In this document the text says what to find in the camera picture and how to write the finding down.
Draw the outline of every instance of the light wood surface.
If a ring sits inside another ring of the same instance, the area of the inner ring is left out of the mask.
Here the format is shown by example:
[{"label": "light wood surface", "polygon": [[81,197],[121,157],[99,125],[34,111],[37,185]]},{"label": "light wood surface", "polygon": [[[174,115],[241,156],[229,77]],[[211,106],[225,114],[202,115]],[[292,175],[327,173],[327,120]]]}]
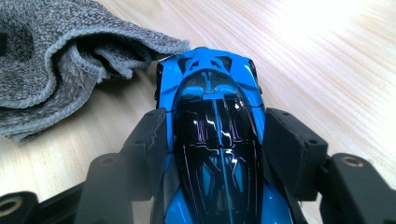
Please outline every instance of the light wood surface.
[{"label": "light wood surface", "polygon": [[[113,14],[181,39],[250,57],[266,106],[289,111],[330,144],[370,161],[396,189],[396,3],[392,0],[99,0]],[[98,86],[77,113],[27,145],[0,139],[0,195],[43,201],[82,182],[118,152],[155,107],[155,64]],[[148,223],[149,203],[138,221]],[[304,203],[320,223],[317,203]]]}]

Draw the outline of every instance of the cloth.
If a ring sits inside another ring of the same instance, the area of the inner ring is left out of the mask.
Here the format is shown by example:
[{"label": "cloth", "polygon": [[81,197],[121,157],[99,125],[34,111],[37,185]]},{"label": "cloth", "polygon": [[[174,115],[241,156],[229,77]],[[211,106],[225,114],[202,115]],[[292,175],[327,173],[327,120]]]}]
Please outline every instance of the cloth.
[{"label": "cloth", "polygon": [[96,83],[189,49],[92,0],[1,0],[0,135],[26,141],[71,115]]}]

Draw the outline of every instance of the towel fold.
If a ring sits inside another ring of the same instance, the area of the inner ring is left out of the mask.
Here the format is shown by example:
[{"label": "towel fold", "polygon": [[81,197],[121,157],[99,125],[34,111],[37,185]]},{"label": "towel fold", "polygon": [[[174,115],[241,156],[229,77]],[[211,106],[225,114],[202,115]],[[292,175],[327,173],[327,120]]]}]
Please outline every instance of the towel fold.
[{"label": "towel fold", "polygon": [[93,87],[189,49],[187,40],[122,21],[92,0],[2,0],[0,135],[34,138],[71,115]]}]

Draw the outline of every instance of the gray towel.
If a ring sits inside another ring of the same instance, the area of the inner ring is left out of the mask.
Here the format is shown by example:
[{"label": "gray towel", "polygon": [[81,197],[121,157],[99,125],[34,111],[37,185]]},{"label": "gray towel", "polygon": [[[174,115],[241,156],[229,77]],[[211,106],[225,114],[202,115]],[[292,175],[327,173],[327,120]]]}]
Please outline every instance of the gray towel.
[{"label": "gray towel", "polygon": [[16,142],[71,115],[96,83],[189,49],[187,40],[110,14],[92,0],[0,0],[0,135]]}]

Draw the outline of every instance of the wooden table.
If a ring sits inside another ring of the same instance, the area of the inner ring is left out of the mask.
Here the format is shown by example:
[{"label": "wooden table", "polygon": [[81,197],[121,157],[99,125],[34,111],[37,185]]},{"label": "wooden table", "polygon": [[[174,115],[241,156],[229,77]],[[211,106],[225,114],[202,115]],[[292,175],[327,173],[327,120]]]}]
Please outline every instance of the wooden table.
[{"label": "wooden table", "polygon": [[[370,161],[396,189],[396,5],[392,0],[99,0],[120,18],[181,39],[246,55],[266,106],[296,116],[330,144]],[[155,107],[155,64],[133,81],[98,86],[77,113],[35,141],[0,139],[0,195],[39,200],[82,182],[92,159],[118,152]],[[148,223],[149,203],[138,222]],[[304,203],[312,223],[317,203]]]}]

